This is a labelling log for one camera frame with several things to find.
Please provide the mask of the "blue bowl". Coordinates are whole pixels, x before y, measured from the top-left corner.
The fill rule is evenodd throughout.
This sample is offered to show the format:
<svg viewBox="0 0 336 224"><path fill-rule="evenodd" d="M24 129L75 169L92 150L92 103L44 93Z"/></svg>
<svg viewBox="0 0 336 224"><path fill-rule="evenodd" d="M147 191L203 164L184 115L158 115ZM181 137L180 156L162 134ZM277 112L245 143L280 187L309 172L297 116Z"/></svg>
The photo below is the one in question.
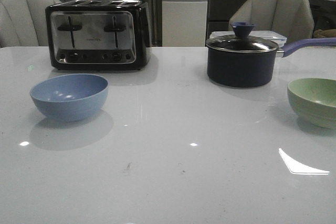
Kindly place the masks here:
<svg viewBox="0 0 336 224"><path fill-rule="evenodd" d="M102 108L108 86L106 78L95 74L66 74L33 86L30 97L36 108L50 119L80 121Z"/></svg>

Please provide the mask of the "green bowl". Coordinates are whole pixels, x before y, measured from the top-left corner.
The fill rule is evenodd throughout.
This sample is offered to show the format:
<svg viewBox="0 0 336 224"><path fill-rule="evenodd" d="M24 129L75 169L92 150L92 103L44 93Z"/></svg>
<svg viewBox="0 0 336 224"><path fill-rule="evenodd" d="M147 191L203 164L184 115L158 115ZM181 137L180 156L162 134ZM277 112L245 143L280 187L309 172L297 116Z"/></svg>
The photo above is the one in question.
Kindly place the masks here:
<svg viewBox="0 0 336 224"><path fill-rule="evenodd" d="M326 129L335 129L335 80L296 79L287 85L288 101L298 117Z"/></svg>

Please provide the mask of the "dark blue saucepan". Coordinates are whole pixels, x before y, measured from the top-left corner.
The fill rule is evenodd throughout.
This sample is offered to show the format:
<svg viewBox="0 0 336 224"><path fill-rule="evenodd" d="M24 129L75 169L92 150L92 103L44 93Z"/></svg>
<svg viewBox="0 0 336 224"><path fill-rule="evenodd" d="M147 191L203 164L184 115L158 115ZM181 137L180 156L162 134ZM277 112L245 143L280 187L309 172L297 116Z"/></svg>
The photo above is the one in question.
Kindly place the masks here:
<svg viewBox="0 0 336 224"><path fill-rule="evenodd" d="M335 38L303 39L271 52L224 52L208 47L207 75L219 84L235 88L254 88L272 79L275 58L287 57L308 46L334 46Z"/></svg>

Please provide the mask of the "glass pot lid blue knob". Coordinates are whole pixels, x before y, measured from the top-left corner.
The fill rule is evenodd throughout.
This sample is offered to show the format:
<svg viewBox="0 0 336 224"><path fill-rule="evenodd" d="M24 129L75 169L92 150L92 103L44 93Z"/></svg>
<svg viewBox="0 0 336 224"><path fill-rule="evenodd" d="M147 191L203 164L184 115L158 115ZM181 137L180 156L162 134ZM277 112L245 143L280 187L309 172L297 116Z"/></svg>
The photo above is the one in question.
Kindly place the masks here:
<svg viewBox="0 0 336 224"><path fill-rule="evenodd" d="M209 49L224 52L259 53L278 49L278 44L260 37L250 35L255 24L248 22L232 22L233 35L221 35L209 38L205 45Z"/></svg>

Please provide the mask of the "black and chrome toaster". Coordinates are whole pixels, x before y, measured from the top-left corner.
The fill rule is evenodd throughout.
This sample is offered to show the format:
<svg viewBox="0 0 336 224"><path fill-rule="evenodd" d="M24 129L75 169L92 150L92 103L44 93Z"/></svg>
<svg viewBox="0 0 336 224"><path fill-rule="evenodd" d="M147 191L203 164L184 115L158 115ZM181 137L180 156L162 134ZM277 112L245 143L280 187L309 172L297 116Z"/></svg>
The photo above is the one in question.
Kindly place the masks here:
<svg viewBox="0 0 336 224"><path fill-rule="evenodd" d="M45 10L51 65L58 70L140 70L151 56L143 0L73 0Z"/></svg>

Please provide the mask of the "white cabinet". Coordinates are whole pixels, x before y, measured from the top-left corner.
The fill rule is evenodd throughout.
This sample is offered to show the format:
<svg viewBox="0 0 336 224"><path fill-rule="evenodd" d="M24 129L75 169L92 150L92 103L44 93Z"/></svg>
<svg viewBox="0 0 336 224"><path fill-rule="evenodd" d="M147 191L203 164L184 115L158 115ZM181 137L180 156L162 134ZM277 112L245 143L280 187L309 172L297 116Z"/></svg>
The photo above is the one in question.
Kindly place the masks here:
<svg viewBox="0 0 336 224"><path fill-rule="evenodd" d="M203 47L208 0L162 0L162 46Z"/></svg>

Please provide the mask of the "clear plastic container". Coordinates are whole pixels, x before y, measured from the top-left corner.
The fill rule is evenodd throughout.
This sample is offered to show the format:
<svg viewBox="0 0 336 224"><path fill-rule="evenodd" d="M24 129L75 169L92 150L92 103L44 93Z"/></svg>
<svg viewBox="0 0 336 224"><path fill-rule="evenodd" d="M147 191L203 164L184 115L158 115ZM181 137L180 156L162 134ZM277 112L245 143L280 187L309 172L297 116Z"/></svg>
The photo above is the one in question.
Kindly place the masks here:
<svg viewBox="0 0 336 224"><path fill-rule="evenodd" d="M209 38L214 38L214 37L223 36L223 35L234 35L234 32L233 31L213 31L210 34ZM250 35L276 42L279 47L284 46L285 43L287 42L287 37L280 35L274 31L270 31L270 30L252 30L250 32Z"/></svg>

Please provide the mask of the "beige chair right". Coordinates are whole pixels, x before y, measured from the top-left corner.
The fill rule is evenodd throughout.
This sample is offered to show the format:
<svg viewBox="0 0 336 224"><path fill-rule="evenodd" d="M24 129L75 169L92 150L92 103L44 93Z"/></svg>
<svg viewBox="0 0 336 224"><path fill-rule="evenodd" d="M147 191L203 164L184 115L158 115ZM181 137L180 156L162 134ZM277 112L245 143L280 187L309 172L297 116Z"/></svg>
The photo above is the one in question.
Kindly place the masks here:
<svg viewBox="0 0 336 224"><path fill-rule="evenodd" d="M311 38L314 29L309 0L247 0L230 18L232 22L274 31L287 37L287 43Z"/></svg>

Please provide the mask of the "beige chair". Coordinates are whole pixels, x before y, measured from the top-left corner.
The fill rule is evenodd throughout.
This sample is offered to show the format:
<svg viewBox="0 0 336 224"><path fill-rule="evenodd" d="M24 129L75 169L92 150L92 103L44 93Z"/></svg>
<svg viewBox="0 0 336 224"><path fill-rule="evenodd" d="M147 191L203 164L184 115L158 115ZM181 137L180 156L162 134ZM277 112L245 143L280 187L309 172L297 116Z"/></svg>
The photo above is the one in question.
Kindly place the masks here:
<svg viewBox="0 0 336 224"><path fill-rule="evenodd" d="M311 38L314 29L309 0L247 0L230 18L232 22L274 31L287 37L287 43Z"/></svg>
<svg viewBox="0 0 336 224"><path fill-rule="evenodd" d="M45 9L59 0L1 0L1 47L48 46Z"/></svg>

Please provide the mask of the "beige chair left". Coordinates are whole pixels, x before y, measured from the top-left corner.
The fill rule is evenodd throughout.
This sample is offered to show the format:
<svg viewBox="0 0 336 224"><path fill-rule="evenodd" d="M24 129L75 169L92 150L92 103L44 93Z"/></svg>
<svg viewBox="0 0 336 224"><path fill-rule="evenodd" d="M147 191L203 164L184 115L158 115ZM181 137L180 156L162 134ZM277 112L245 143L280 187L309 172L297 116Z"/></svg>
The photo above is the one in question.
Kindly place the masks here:
<svg viewBox="0 0 336 224"><path fill-rule="evenodd" d="M45 9L59 0L1 0L1 47L48 46Z"/></svg>

